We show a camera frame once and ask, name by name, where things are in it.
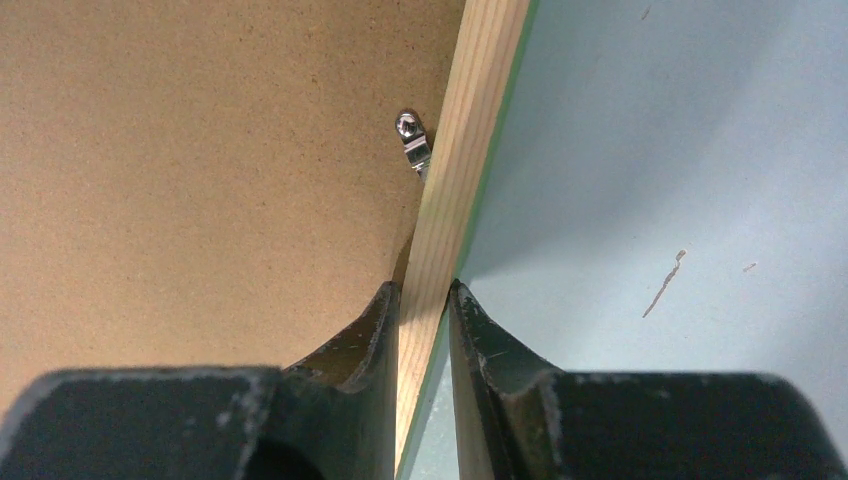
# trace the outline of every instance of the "brown scratch mark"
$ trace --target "brown scratch mark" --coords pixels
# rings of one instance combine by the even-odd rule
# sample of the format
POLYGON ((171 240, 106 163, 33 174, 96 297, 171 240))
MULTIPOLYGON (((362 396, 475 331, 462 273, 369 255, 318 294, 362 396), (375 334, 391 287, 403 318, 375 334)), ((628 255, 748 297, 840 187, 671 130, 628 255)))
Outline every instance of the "brown scratch mark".
POLYGON ((660 297, 662 296, 663 292, 665 292, 665 289, 668 288, 668 284, 671 283, 671 279, 674 278, 674 276, 677 275, 677 271, 680 270, 680 260, 683 258, 684 255, 686 255, 685 249, 677 252, 677 256, 674 257, 674 268, 672 268, 671 272, 666 275, 665 280, 663 281, 663 286, 660 287, 660 291, 657 292, 657 295, 654 297, 654 301, 651 302, 651 304, 648 306, 648 309, 645 310, 645 313, 642 314, 642 318, 647 317, 648 314, 651 313, 651 310, 653 310, 654 307, 657 305, 657 302, 660 301, 660 297))

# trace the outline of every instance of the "screw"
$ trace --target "screw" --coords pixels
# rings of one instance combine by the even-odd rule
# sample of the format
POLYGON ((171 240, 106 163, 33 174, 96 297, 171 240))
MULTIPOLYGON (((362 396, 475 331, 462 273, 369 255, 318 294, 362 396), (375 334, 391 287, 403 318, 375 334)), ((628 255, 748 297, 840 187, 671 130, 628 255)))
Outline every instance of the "screw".
POLYGON ((401 138, 410 138, 418 133, 418 119, 413 113, 400 112, 395 127, 401 138))

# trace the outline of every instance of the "wooden edge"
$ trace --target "wooden edge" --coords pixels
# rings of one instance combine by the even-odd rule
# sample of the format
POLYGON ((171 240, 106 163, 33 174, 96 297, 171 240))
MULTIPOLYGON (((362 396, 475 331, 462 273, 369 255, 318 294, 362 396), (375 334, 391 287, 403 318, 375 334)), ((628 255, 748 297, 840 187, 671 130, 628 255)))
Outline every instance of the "wooden edge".
POLYGON ((467 0, 401 294, 395 472, 531 0, 467 0))

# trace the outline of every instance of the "green strip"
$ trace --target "green strip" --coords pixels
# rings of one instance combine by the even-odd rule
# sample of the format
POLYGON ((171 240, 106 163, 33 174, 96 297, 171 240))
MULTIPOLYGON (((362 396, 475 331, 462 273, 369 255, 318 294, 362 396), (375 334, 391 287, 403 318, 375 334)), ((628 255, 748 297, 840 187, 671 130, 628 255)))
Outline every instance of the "green strip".
MULTIPOLYGON (((498 117, 495 121, 495 129, 492 132, 492 139, 489 142, 489 150, 486 153, 486 161, 483 164, 483 172, 480 175, 480 182, 477 186, 477 192, 474 194, 474 203, 471 206, 471 214, 468 219, 468 224, 465 229, 465 237, 462 239, 462 248, 459 253, 459 257, 457 258, 456 266, 454 267, 454 275, 462 270, 462 267, 465 265, 465 260, 468 257, 468 252, 471 249, 471 243, 474 239, 474 230, 477 226, 477 218, 480 214, 480 203, 483 198, 483 193, 486 191, 486 185, 489 180, 489 173, 491 171, 492 159, 497 152, 498 144, 500 143, 501 133, 503 132, 504 119, 506 118, 506 114, 509 111, 509 105, 512 102, 512 96, 515 91, 515 82, 518 78, 518 72, 521 70, 521 62, 524 59, 524 52, 527 48, 527 39, 530 36, 530 29, 533 25, 533 20, 536 18, 536 10, 539 6, 539 0, 531 0, 530 5, 527 7, 527 16, 524 19, 524 26, 521 29, 521 37, 518 39, 518 45, 516 46, 515 56, 513 57, 512 67, 510 68, 509 78, 507 79, 506 88, 504 90, 503 100, 501 102, 501 107, 498 110, 498 117)), ((427 363, 427 371, 424 374, 424 382, 421 385, 421 391, 426 392, 428 390, 427 387, 431 385, 433 382, 434 374, 441 372, 434 372, 434 357, 441 351, 442 348, 447 348, 444 345, 444 340, 447 338, 447 335, 441 334, 442 329, 447 328, 447 322, 440 322, 439 324, 439 334, 436 335, 436 342, 433 345, 433 350, 430 352, 430 359, 427 363)), ((415 412, 412 415, 412 423, 409 426, 409 433, 406 437, 405 448, 403 454, 400 458, 400 463, 398 465, 398 473, 396 480, 406 480, 409 478, 409 475, 412 473, 412 464, 410 460, 411 449, 410 446, 415 446, 416 454, 418 450, 418 445, 420 445, 420 437, 424 434, 424 427, 426 425, 426 418, 421 418, 422 407, 424 401, 427 400, 424 398, 424 395, 420 395, 418 397, 418 402, 415 405, 415 412)))

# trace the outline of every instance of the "gray surface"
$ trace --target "gray surface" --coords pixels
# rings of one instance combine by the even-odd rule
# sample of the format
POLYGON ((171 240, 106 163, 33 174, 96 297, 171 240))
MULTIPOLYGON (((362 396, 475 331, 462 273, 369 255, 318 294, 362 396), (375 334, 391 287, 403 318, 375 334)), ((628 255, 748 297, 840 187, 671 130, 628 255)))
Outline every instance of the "gray surface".
MULTIPOLYGON (((847 268, 848 2, 542 0, 461 272, 496 321, 566 369, 782 375, 844 458, 847 268)), ((416 480, 458 478, 448 376, 416 480)))

